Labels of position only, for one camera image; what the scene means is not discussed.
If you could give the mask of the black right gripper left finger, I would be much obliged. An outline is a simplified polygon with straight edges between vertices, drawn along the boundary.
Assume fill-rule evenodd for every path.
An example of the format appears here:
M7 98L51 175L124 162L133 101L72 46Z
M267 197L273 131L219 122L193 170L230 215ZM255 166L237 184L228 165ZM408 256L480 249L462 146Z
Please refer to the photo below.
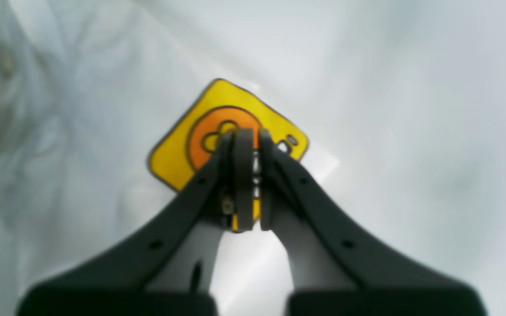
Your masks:
M214 316L208 294L223 233L254 226L254 130L223 134L210 160L149 223L44 281L20 316Z

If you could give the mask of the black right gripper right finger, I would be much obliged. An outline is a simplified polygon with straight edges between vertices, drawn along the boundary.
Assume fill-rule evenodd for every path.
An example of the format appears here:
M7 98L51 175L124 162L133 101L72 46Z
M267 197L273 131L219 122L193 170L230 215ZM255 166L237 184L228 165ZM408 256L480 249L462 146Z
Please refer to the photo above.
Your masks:
M287 316L485 316L478 293L390 248L259 132L263 230L286 249Z

